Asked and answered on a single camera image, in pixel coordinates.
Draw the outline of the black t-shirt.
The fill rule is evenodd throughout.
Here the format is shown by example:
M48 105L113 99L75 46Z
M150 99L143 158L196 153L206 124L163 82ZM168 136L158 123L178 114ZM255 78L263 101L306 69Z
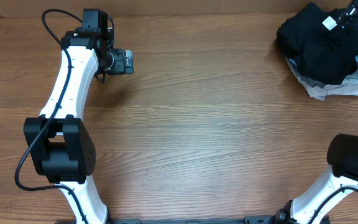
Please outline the black t-shirt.
M278 47L295 61L300 75L340 85L357 70L358 26L337 24L342 13L342 9L324 12L309 2L278 28Z

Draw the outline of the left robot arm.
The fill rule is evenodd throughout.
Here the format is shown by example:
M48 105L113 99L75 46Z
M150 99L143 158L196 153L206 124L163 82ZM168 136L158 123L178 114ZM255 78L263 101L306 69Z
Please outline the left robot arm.
M14 180L26 191L60 189L75 223L112 223L97 191L93 172L96 148L83 123L92 79L132 74L130 50L114 48L113 19L100 9L84 9L81 26L57 40L62 59L50 98L35 118L27 118L28 148Z

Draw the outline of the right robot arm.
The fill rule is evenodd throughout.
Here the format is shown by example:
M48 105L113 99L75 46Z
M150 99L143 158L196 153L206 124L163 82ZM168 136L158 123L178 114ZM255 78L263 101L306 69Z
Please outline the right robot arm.
M332 11L307 4L278 28L277 45L294 76L311 93L346 93L358 85L358 1ZM267 222L328 223L328 212L358 192L358 135L336 135L328 147L327 163L305 193Z

